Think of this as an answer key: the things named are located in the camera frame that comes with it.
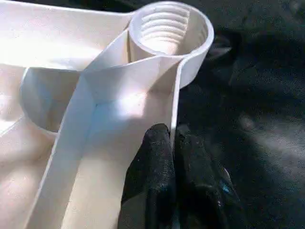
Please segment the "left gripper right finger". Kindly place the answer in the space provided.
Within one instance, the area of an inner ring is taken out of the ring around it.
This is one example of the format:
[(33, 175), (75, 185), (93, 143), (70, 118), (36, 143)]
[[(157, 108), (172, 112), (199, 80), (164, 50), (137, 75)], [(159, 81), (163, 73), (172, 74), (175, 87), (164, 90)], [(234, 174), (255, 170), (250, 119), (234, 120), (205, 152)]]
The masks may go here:
[(175, 172), (182, 229), (243, 227), (243, 208), (227, 170), (186, 125), (176, 129)]

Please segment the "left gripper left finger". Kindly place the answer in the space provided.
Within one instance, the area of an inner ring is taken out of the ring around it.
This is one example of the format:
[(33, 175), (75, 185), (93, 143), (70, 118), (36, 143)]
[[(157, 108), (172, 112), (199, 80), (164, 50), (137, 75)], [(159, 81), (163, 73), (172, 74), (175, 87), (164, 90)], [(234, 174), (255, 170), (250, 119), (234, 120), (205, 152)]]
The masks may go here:
[(155, 124), (144, 134), (129, 165), (118, 217), (120, 229), (170, 229), (176, 210), (176, 179), (170, 133)]

